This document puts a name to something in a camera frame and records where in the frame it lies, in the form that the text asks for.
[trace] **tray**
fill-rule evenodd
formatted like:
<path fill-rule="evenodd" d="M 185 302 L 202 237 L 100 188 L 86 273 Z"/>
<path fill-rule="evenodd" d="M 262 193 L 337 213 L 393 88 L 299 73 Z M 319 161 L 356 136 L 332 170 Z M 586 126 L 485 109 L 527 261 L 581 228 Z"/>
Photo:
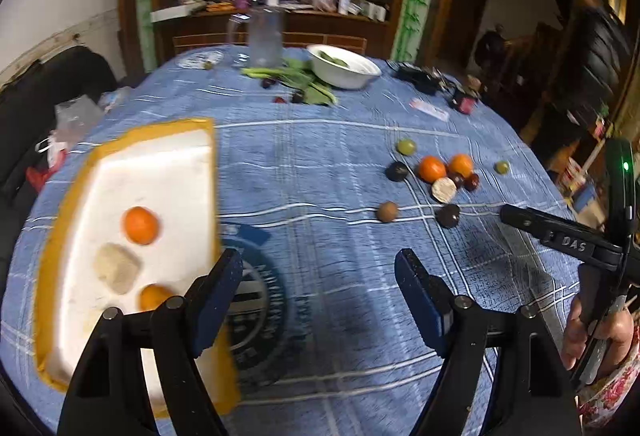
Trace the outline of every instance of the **tray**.
<path fill-rule="evenodd" d="M 184 294 L 194 279 L 209 273 L 220 249 L 213 131 L 204 119 L 153 124 L 90 153 L 62 202 L 38 276 L 34 346 L 36 367 L 47 384 L 66 390 L 105 308 L 135 313 L 146 285 Z M 147 207 L 160 219 L 160 234 L 152 244 L 137 245 L 122 232 L 122 214 L 133 206 Z M 124 295 L 95 275 L 92 262 L 106 242 L 122 245 L 142 262 Z M 224 339 L 226 330 L 221 334 Z M 153 351 L 143 349 L 142 361 L 152 407 L 161 416 L 166 407 Z M 238 400 L 228 344 L 218 337 L 196 364 L 216 408 L 228 412 Z"/>

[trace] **hand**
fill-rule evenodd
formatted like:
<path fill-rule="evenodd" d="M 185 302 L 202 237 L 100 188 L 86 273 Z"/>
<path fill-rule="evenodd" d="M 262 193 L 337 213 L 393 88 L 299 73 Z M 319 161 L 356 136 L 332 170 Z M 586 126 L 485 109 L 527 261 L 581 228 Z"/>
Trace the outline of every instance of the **hand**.
<path fill-rule="evenodd" d="M 560 352 L 560 358 L 566 369 L 572 369 L 575 366 L 576 360 L 580 358 L 586 348 L 587 329 L 580 320 L 581 311 L 580 295 L 576 295 L 571 301 L 571 310 L 566 320 Z M 631 348 L 633 336 L 634 320 L 627 308 L 604 318 L 596 329 L 594 337 L 596 339 L 610 339 L 611 346 L 600 363 L 597 378 L 607 376 L 625 359 Z"/>

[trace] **glass pitcher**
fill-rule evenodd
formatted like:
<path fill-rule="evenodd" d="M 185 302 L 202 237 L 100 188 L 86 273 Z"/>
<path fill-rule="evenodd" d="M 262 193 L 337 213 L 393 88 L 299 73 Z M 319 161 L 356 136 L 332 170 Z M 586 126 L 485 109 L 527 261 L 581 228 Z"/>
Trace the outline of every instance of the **glass pitcher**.
<path fill-rule="evenodd" d="M 226 44 L 231 50 L 239 23 L 249 29 L 249 60 L 251 68 L 278 68 L 282 65 L 282 11 L 274 7 L 252 7 L 249 15 L 233 14 L 226 27 Z M 233 63 L 242 55 L 236 54 Z"/>

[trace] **table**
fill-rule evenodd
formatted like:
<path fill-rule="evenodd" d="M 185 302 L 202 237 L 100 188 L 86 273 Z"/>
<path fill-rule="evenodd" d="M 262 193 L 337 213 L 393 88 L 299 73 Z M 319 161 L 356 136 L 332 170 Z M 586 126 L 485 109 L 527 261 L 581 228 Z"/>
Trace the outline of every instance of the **table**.
<path fill-rule="evenodd" d="M 449 121 L 439 121 L 408 103 L 418 97 L 447 109 L 443 95 L 420 94 L 394 79 L 385 62 L 375 62 L 383 71 L 379 79 L 362 91 L 336 91 L 340 105 L 327 108 L 272 103 L 291 90 L 264 90 L 231 68 L 184 70 L 174 59 L 70 151 L 22 230 L 1 313 L 2 364 L 48 426 L 57 424 L 63 395 L 36 376 L 31 307 L 38 258 L 58 204 L 92 147 L 131 127 L 182 117 L 215 120 L 221 220 L 270 233 L 264 252 L 288 304 L 304 310 L 308 321 L 303 351 L 285 362 L 286 376 L 245 391 L 226 417 L 231 434 L 409 433 L 441 361 L 424 346 L 394 279 L 394 256 L 405 247 L 454 293 L 483 307 L 514 311 L 537 301 L 559 343 L 578 289 L 577 263 L 498 220 L 504 203 L 568 216 L 542 166 L 491 109 L 479 105 L 472 115 L 451 109 Z M 481 187 L 456 195 L 457 228 L 436 223 L 439 205 L 426 184 L 413 175 L 402 183 L 384 176 L 404 136 L 418 145 L 406 160 L 410 167 L 424 155 L 448 159 L 462 152 L 474 159 Z M 493 169 L 501 159 L 511 165 L 508 175 Z M 393 223 L 374 217 L 386 200 L 400 206 Z M 487 353 L 469 434 L 481 424 L 478 406 L 487 402 L 495 357 Z M 163 435 L 174 433 L 167 419 L 158 426 Z"/>

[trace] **white bowl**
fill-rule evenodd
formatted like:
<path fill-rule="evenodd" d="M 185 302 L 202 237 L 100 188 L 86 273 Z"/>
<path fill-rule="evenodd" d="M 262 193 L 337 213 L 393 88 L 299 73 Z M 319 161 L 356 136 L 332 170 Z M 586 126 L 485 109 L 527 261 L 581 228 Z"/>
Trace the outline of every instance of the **white bowl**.
<path fill-rule="evenodd" d="M 354 54 L 349 50 L 329 46 L 326 44 L 310 44 L 306 47 L 311 54 L 311 67 L 314 73 L 324 82 L 337 88 L 346 90 L 359 90 L 369 80 L 382 74 L 380 68 L 362 55 Z M 320 52 L 342 59 L 349 65 L 348 68 L 334 64 L 320 57 Z"/>

